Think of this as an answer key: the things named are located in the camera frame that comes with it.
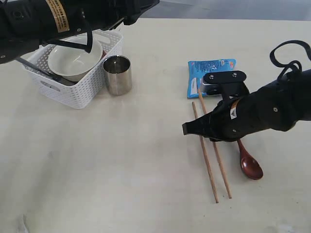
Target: metal cup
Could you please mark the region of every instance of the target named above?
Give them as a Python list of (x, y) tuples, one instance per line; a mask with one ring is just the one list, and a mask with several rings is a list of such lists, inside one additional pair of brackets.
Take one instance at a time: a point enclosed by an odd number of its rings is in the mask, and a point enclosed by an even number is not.
[(110, 94), (121, 96), (132, 89), (131, 62), (123, 56), (112, 56), (104, 60), (104, 76)]

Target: table surface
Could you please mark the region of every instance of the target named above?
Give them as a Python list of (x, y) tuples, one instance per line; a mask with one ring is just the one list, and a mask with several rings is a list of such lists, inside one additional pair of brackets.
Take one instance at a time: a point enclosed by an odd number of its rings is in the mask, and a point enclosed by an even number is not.
[[(140, 19), (120, 28), (133, 89), (103, 89), (83, 110), (42, 96), (17, 62), (0, 66), (0, 226), (30, 233), (189, 233), (311, 231), (311, 124), (243, 139), (264, 170), (251, 181), (237, 143), (218, 143), (233, 199), (206, 141), (220, 203), (214, 201), (187, 99), (189, 60), (235, 58), (256, 91), (281, 70), (269, 60), (281, 42), (311, 43), (311, 22)], [(280, 60), (310, 62), (298, 46)], [(205, 98), (212, 110), (219, 97)], [(198, 113), (202, 110), (198, 100)]]

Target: red spoon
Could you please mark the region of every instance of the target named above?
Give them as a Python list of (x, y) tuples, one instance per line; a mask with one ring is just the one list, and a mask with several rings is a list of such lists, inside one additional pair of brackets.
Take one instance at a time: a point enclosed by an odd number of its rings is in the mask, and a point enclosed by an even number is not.
[(242, 141), (238, 140), (240, 149), (240, 165), (242, 172), (252, 180), (260, 180), (263, 177), (263, 171), (256, 161), (245, 149)]

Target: warning label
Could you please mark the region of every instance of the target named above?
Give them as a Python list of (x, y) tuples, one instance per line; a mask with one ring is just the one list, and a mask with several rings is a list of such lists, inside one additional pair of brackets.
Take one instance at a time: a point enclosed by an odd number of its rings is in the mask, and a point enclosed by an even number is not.
[(237, 100), (233, 103), (233, 105), (231, 106), (231, 109), (230, 109), (230, 117), (231, 117), (231, 120), (237, 118), (237, 105), (238, 105), (238, 102), (240, 100)]
[(59, 33), (69, 31), (68, 19), (66, 12), (60, 0), (45, 0), (49, 5)]

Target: chopstick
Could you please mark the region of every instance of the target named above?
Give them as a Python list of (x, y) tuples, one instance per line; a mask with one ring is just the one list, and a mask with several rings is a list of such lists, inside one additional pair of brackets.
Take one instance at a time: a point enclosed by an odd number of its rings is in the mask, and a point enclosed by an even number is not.
[[(192, 102), (192, 107), (193, 107), (193, 112), (194, 112), (195, 119), (197, 119), (198, 118), (198, 113), (196, 111), (196, 107), (195, 107), (195, 103), (194, 102)], [(209, 164), (208, 155), (207, 155), (207, 151), (206, 151), (204, 140), (203, 140), (202, 136), (200, 136), (200, 141), (201, 141), (202, 151), (203, 151), (204, 160), (205, 160), (206, 167), (207, 167), (207, 172), (208, 172), (210, 184), (211, 184), (212, 189), (213, 189), (213, 194), (214, 194), (214, 197), (215, 197), (215, 201), (216, 201), (216, 203), (218, 203), (218, 196), (217, 196), (217, 192), (216, 192), (216, 186), (215, 186), (215, 182), (214, 182), (214, 177), (213, 177), (213, 174), (212, 174), (212, 169), (211, 169), (210, 164)]]
[[(199, 93), (199, 99), (200, 99), (200, 102), (201, 102), (201, 105), (202, 105), (203, 113), (206, 115), (207, 114), (207, 110), (206, 110), (206, 107), (204, 105), (204, 101), (203, 101), (203, 97), (202, 97), (202, 93), (201, 93), (200, 89), (198, 89), (198, 93)], [(224, 180), (224, 183), (225, 183), (225, 188), (227, 190), (229, 198), (231, 199), (232, 196), (231, 196), (231, 192), (230, 192), (230, 188), (229, 188), (229, 183), (228, 183), (228, 179), (227, 179), (227, 176), (226, 176), (226, 173), (225, 173), (225, 169), (224, 169), (224, 166), (223, 166), (222, 159), (220, 157), (220, 154), (219, 154), (216, 142), (212, 142), (212, 143), (213, 143), (213, 147), (214, 147), (214, 150), (215, 150), (217, 162), (219, 164), (219, 168), (220, 168), (220, 171), (221, 171), (222, 176), (223, 176), (223, 180)]]

